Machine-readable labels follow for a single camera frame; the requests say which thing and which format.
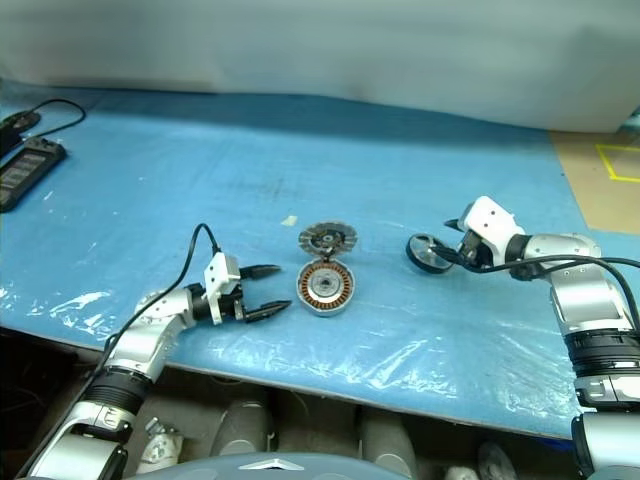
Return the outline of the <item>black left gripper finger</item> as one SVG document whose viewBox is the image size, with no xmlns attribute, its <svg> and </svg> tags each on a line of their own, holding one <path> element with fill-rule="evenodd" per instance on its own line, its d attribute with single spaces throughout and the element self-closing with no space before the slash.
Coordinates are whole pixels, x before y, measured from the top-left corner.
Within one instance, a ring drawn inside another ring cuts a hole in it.
<svg viewBox="0 0 640 480">
<path fill-rule="evenodd" d="M 246 323 L 254 323 L 265 320 L 269 317 L 276 315 L 277 313 L 285 310 L 291 305 L 290 300 L 276 300 L 262 304 L 257 309 L 247 311 L 244 315 L 244 321 Z"/>
<path fill-rule="evenodd" d="M 242 280 L 259 280 L 270 275 L 276 274 L 281 271 L 281 268 L 278 265 L 273 264 L 258 264 L 251 265 L 246 267 L 241 267 L 239 269 L 240 276 Z"/>
</svg>

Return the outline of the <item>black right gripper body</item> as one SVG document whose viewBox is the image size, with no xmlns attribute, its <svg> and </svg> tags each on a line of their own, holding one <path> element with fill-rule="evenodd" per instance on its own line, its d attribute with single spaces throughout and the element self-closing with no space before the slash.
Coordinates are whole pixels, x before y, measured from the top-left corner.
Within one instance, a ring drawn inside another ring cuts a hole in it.
<svg viewBox="0 0 640 480">
<path fill-rule="evenodd" d="M 472 268 L 484 269 L 493 266 L 493 254 L 491 249 L 483 243 L 483 239 L 468 230 L 458 247 L 458 254 L 463 265 Z"/>
</svg>

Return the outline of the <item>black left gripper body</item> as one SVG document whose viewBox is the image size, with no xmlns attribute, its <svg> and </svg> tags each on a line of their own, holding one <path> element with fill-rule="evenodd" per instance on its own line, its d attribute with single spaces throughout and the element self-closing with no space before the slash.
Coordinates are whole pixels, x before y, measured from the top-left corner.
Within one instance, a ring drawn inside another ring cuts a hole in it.
<svg viewBox="0 0 640 480">
<path fill-rule="evenodd" d="M 250 267 L 240 269 L 240 279 L 235 281 L 227 292 L 222 294 L 222 316 L 232 317 L 235 320 L 243 320 L 245 309 L 243 303 L 242 281 L 251 276 Z"/>
</svg>

